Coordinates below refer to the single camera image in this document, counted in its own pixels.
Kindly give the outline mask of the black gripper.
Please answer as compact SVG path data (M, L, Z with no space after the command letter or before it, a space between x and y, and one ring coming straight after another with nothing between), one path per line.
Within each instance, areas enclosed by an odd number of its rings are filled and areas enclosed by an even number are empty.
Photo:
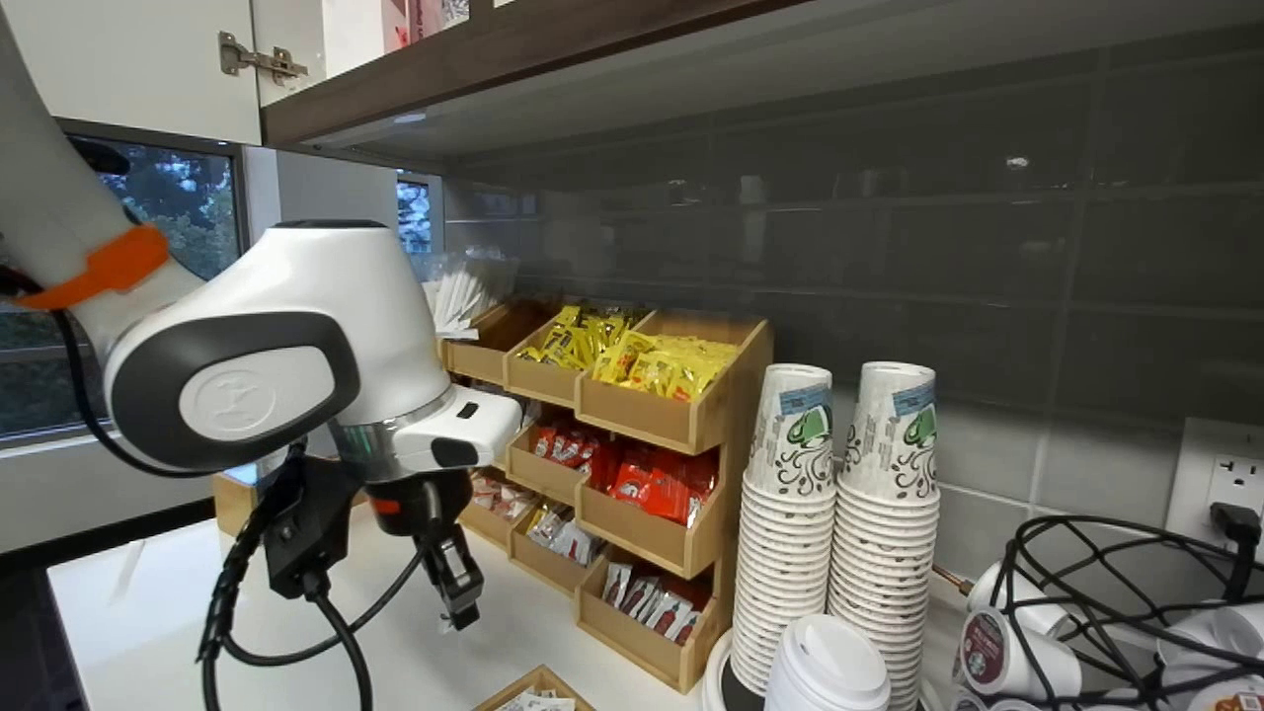
M367 490L383 534L411 539L444 600L444 621L463 634L479 621L480 569L465 544L458 514L469 506L463 472L378 483Z

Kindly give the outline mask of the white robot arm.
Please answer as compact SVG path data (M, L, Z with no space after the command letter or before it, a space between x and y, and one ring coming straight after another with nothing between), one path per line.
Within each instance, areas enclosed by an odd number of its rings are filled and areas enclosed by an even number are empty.
M282 223L199 278L96 180L0 20L0 240L28 280L21 305L76 322L96 347L128 456L166 479L286 463L309 510L267 544L276 592L309 590L297 543L362 493L419 550L448 617L479 621L458 514L520 405L451 379L387 227Z

